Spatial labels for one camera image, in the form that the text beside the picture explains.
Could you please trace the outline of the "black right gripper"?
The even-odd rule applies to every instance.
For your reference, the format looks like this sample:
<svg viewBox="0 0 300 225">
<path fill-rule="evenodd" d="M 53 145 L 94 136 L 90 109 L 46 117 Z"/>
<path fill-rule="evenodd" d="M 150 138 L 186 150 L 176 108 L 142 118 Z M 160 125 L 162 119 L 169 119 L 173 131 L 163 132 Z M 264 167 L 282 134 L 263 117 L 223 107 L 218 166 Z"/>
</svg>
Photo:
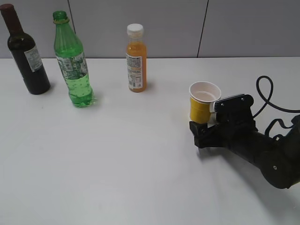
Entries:
<svg viewBox="0 0 300 225">
<path fill-rule="evenodd" d="M 216 119 L 217 122 L 212 126 L 208 123 L 189 122 L 196 147 L 226 148 L 237 155 L 258 154 L 258 130 L 253 117 L 216 116 Z"/>
</svg>

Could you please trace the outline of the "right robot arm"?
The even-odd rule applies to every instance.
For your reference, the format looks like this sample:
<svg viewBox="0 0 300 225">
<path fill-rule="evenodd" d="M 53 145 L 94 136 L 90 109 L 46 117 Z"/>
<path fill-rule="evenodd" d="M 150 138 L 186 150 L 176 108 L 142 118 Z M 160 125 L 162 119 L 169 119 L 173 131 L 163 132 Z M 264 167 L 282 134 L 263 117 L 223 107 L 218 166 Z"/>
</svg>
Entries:
<svg viewBox="0 0 300 225">
<path fill-rule="evenodd" d="M 194 143 L 200 149 L 226 148 L 259 168 L 264 178 L 279 189 L 300 181 L 300 117 L 292 119 L 287 135 L 273 138 L 261 134 L 250 110 L 221 114 L 217 124 L 208 127 L 190 121 Z"/>
</svg>

